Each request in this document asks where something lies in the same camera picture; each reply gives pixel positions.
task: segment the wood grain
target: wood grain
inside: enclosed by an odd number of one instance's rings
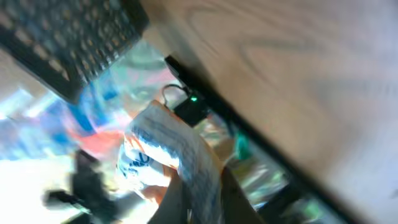
[[[161,48],[282,153],[365,222],[397,222],[397,1],[142,3]]]

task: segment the black cable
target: black cable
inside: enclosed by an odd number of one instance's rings
[[[177,85],[177,84],[168,84],[168,85],[166,85],[166,86],[163,86],[163,88],[162,88],[162,96],[163,96],[163,99],[164,99],[164,106],[165,106],[166,108],[169,108],[169,107],[167,106],[167,98],[166,98],[166,95],[164,94],[164,91],[165,91],[167,88],[170,88],[170,87],[178,88],[178,89],[184,91],[184,93],[185,93],[187,96],[189,96],[188,90],[187,90],[186,88],[183,88],[183,87]]]

